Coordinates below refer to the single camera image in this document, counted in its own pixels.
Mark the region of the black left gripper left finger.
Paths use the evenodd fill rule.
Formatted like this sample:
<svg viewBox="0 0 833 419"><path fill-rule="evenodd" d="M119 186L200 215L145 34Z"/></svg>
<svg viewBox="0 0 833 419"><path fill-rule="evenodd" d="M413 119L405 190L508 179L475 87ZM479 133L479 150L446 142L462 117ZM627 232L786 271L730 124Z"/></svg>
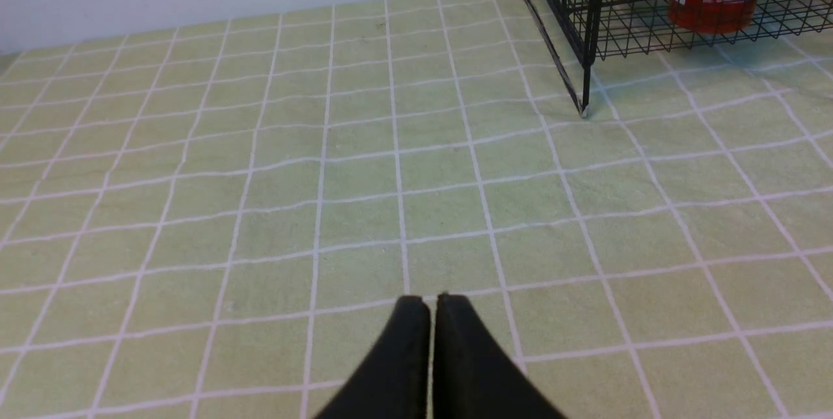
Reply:
<svg viewBox="0 0 833 419"><path fill-rule="evenodd" d="M383 331L318 418L425 418L431 312L418 295L402 295Z"/></svg>

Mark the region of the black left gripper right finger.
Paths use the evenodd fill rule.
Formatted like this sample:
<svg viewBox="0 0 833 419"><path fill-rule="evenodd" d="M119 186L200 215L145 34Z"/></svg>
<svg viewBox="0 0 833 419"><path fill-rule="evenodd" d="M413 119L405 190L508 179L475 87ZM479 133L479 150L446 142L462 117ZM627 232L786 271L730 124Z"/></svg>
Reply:
<svg viewBox="0 0 833 419"><path fill-rule="evenodd" d="M432 406L435 418L563 418L491 336L464 295L435 307Z"/></svg>

